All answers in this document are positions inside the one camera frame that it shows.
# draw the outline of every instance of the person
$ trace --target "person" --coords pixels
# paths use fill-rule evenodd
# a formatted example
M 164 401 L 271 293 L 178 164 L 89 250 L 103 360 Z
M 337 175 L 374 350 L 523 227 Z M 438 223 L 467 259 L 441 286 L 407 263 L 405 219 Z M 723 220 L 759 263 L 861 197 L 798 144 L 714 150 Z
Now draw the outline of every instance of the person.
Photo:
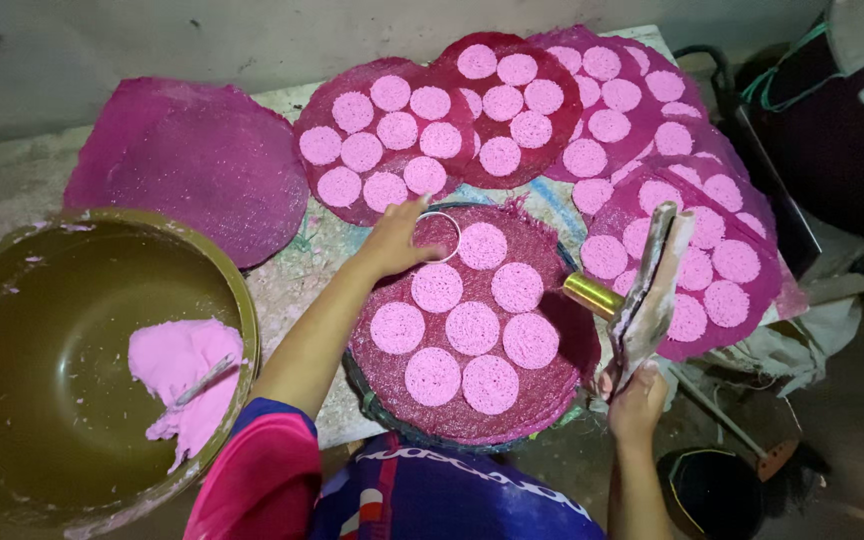
M 373 437 L 325 484 L 313 423 L 378 280 L 441 259 L 415 247 L 427 196 L 389 204 L 271 354 L 198 494 L 186 539 L 604 538 L 586 510 L 487 456 Z M 652 456 L 665 379 L 646 362 L 615 397 L 608 537 L 670 539 Z

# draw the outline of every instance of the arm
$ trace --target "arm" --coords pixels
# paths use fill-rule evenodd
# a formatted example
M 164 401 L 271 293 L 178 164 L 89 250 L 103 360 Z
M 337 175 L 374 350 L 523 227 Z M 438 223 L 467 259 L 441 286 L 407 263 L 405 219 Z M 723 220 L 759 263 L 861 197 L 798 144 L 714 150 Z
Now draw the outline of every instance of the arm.
M 608 409 L 615 436 L 608 493 L 611 540 L 672 540 L 666 503 L 652 458 L 652 436 L 668 385 L 654 361 L 643 362 Z
M 275 348 L 249 399 L 291 405 L 315 420 L 356 319 L 376 282 L 416 264 L 441 259 L 440 246 L 416 248 L 412 233 L 427 208 L 419 201 L 389 204 L 364 244 L 347 260 L 318 298 Z

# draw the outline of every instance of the metal ring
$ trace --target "metal ring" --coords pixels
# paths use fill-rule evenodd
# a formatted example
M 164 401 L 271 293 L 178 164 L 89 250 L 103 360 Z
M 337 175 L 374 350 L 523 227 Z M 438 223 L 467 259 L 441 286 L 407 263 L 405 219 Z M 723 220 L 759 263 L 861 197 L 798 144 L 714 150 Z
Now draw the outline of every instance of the metal ring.
M 449 259 L 452 259 L 453 257 L 455 257 L 455 254 L 459 253 L 459 246 L 462 245 L 462 228 L 459 227 L 459 222 L 455 221 L 454 217 L 448 215 L 445 212 L 438 212 L 438 211 L 430 211 L 430 212 L 427 211 L 426 213 L 419 215 L 418 219 L 415 220 L 415 223 L 419 223 L 420 221 L 422 221 L 423 219 L 425 219 L 426 217 L 428 217 L 430 215 L 440 215 L 440 216 L 444 217 L 445 219 L 451 221 L 452 227 L 455 227 L 456 235 L 459 236 L 459 241 L 456 242 L 456 244 L 455 244 L 455 250 L 450 252 L 446 258 L 443 258 L 440 260 L 428 260 L 428 261 L 426 261 L 426 264 L 442 264 L 442 263 L 445 263 L 446 261 L 448 261 Z

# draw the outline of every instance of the large plastic bowl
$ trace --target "large plastic bowl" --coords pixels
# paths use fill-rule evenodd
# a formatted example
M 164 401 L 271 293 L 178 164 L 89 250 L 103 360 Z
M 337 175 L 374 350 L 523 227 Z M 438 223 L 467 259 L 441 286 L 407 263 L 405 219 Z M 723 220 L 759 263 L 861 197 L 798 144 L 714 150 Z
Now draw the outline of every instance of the large plastic bowl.
M 215 317 L 245 342 L 238 386 L 198 454 L 172 474 L 164 411 L 128 366 L 129 336 Z M 149 513 L 206 471 L 255 378 L 256 309 L 233 262 L 182 224 L 92 210 L 0 242 L 0 538 L 88 538 Z

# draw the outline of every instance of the pink dough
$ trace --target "pink dough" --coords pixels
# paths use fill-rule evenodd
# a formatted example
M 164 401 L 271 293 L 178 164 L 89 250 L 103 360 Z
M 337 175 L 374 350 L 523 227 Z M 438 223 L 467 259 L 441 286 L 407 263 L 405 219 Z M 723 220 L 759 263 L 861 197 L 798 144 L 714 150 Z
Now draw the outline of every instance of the pink dough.
M 588 119 L 588 130 L 595 139 L 602 142 L 622 141 L 631 129 L 629 118 L 610 108 L 596 110 Z
M 695 215 L 695 232 L 689 245 L 711 250 L 722 242 L 726 234 L 726 221 L 708 206 L 693 206 L 688 211 Z
M 734 328 L 749 318 L 749 294 L 731 281 L 722 279 L 709 285 L 703 302 L 716 326 Z
M 409 107 L 419 118 L 438 120 L 449 114 L 452 99 L 449 92 L 435 86 L 423 86 L 412 92 Z
M 686 91 L 682 77 L 671 71 L 653 71 L 645 76 L 645 84 L 655 99 L 662 103 L 675 101 Z
M 678 264 L 678 286 L 685 290 L 702 290 L 713 282 L 713 261 L 705 251 L 689 246 Z
M 552 139 L 552 121 L 534 110 L 523 110 L 511 119 L 509 131 L 522 148 L 542 148 Z
M 626 253 L 633 259 L 642 259 L 642 253 L 645 251 L 645 240 L 649 238 L 649 225 L 651 224 L 652 218 L 640 217 L 632 221 L 622 231 L 622 245 L 625 246 Z
M 375 127 L 375 134 L 389 150 L 405 150 L 419 138 L 419 126 L 412 114 L 400 110 L 383 116 Z
M 368 332 L 380 351 L 404 355 L 419 346 L 426 333 L 423 313 L 404 301 L 390 301 L 378 308 Z
M 602 101 L 613 111 L 628 113 L 639 106 L 642 101 L 642 90 L 634 83 L 625 79 L 609 80 L 602 84 Z
M 243 361 L 242 351 L 238 330 L 215 319 L 163 323 L 140 328 L 128 338 L 128 371 L 171 407 L 226 355 Z M 186 406 L 168 410 L 146 429 L 149 440 L 178 435 L 169 474 L 209 442 L 229 410 L 238 381 L 238 371 L 229 370 Z
M 358 200 L 362 179 L 348 167 L 338 166 L 318 179 L 318 196 L 330 207 L 348 208 Z
M 496 268 L 505 259 L 508 243 L 495 225 L 473 223 L 462 230 L 459 259 L 473 270 Z
M 456 60 L 456 68 L 466 79 L 485 79 L 496 73 L 496 53 L 487 45 L 469 45 Z
M 759 254 L 741 240 L 723 240 L 716 246 L 712 252 L 712 265 L 723 278 L 737 284 L 748 284 L 762 270 Z
M 599 83 L 592 77 L 585 75 L 575 75 L 575 84 L 579 86 L 579 101 L 582 102 L 582 107 L 588 109 L 599 101 L 602 96 L 602 90 L 599 88 Z
M 552 80 L 535 79 L 525 86 L 525 105 L 536 113 L 551 115 L 559 110 L 566 95 Z
M 465 301 L 445 318 L 445 337 L 463 355 L 485 354 L 498 342 L 498 317 L 481 301 Z
M 590 236 L 579 250 L 585 271 L 602 280 L 611 280 L 625 271 L 629 255 L 615 236 Z
M 692 134 L 676 122 L 665 122 L 655 131 L 655 148 L 663 156 L 687 156 L 692 153 Z
M 455 396 L 462 385 L 462 370 L 452 354 L 426 347 L 409 358 L 405 367 L 405 389 L 426 407 L 438 407 Z
M 377 172 L 366 180 L 362 196 L 368 207 L 379 214 L 389 205 L 401 205 L 409 197 L 405 181 L 393 173 Z
M 449 122 L 433 122 L 422 130 L 418 148 L 432 158 L 455 158 L 462 150 L 462 133 Z
M 590 47 L 582 54 L 582 67 L 585 73 L 599 81 L 609 81 L 618 77 L 622 70 L 622 60 L 616 51 L 608 47 Z
M 702 304 L 688 294 L 675 295 L 675 311 L 672 313 L 672 324 L 669 325 L 668 338 L 689 343 L 706 333 L 709 319 L 702 309 Z
M 498 60 L 498 67 L 495 68 L 495 72 L 506 85 L 521 87 L 528 85 L 536 78 L 536 74 L 539 73 L 539 65 L 536 63 L 536 59 L 530 55 L 507 55 Z
M 546 317 L 536 313 L 515 315 L 502 332 L 502 347 L 518 367 L 540 369 L 559 352 L 559 333 Z
M 317 126 L 298 138 L 298 150 L 313 166 L 327 166 L 342 152 L 342 137 L 335 129 Z
M 475 411 L 499 414 L 507 411 L 519 397 L 519 375 L 509 362 L 498 356 L 479 356 L 465 366 L 462 394 Z
M 509 176 L 519 168 L 521 160 L 519 144 L 507 136 L 487 140 L 479 151 L 479 163 L 492 176 Z
M 349 134 L 364 130 L 375 113 L 372 102 L 362 92 L 345 92 L 332 104 L 332 118 Z
M 428 313 L 445 313 L 462 300 L 462 276 L 448 264 L 426 264 L 412 276 L 412 300 Z
M 724 174 L 717 174 L 705 181 L 702 191 L 731 213 L 742 210 L 742 192 L 736 181 Z
M 575 75 L 579 68 L 582 68 L 582 54 L 572 47 L 549 47 L 546 51 L 555 55 L 558 63 L 572 75 Z
M 531 312 L 543 299 L 543 279 L 524 262 L 510 262 L 492 276 L 492 297 L 508 313 Z
M 582 214 L 595 215 L 612 198 L 613 191 L 607 179 L 580 179 L 572 188 L 572 202 Z
M 525 98 L 514 86 L 503 84 L 489 88 L 482 98 L 482 111 L 496 122 L 511 120 L 522 110 Z
M 606 168 L 609 158 L 602 145 L 590 138 L 580 138 L 565 147 L 561 162 L 573 175 L 592 178 Z
M 414 157 L 402 171 L 406 188 L 415 195 L 435 195 L 446 186 L 446 178 L 446 168 L 438 160 L 425 155 Z
M 638 189 L 638 206 L 647 215 L 652 215 L 658 205 L 672 201 L 678 210 L 682 209 L 682 193 L 671 184 L 658 179 L 647 179 Z
M 375 167 L 382 159 L 382 143 L 366 132 L 357 132 L 342 142 L 342 163 L 357 173 Z

